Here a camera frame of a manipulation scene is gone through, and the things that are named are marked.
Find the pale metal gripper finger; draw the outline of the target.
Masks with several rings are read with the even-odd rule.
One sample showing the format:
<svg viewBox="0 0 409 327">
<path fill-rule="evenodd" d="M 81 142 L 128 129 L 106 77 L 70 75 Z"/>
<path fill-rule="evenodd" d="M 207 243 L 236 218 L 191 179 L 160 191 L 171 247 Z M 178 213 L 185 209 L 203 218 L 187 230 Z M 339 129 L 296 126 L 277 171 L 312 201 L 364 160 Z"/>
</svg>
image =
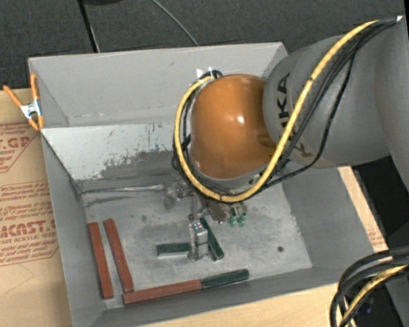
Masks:
<svg viewBox="0 0 409 327">
<path fill-rule="evenodd" d="M 186 182 L 172 182 L 163 189 L 164 209 L 172 209 L 176 202 L 194 195 L 194 190 Z"/>
<path fill-rule="evenodd" d="M 189 224 L 188 230 L 190 236 L 190 250 L 187 257 L 194 262 L 209 254 L 209 234 L 208 230 L 199 220 L 192 221 Z"/>
</svg>

